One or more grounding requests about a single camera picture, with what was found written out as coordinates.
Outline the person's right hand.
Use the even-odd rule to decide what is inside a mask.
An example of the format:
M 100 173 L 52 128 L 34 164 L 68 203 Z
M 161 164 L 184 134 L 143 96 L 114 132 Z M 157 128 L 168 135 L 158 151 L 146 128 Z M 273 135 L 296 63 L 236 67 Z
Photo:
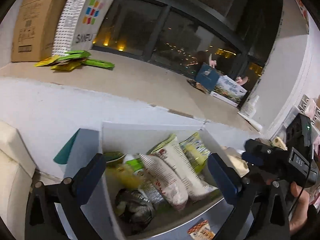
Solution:
M 301 193 L 300 197 L 297 199 L 296 209 L 290 220 L 290 235 L 294 235 L 306 224 L 310 194 L 305 190 L 302 190 L 302 187 L 298 186 L 295 182 L 292 182 L 290 190 L 295 198 Z

